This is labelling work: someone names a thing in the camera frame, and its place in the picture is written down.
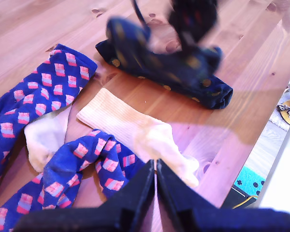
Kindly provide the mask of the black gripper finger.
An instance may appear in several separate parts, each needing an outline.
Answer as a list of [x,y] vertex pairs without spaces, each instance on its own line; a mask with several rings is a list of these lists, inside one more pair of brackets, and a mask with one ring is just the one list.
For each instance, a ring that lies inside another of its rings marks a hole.
[[169,15],[169,23],[176,31],[181,47],[193,45],[193,38],[190,34],[190,19],[187,14],[185,0],[172,0],[172,10]]
[[148,161],[137,174],[99,207],[96,231],[137,232],[154,197],[154,161]]
[[189,0],[188,46],[195,46],[216,24],[216,0]]
[[158,195],[178,232],[217,232],[217,208],[187,186],[161,159],[157,161]]

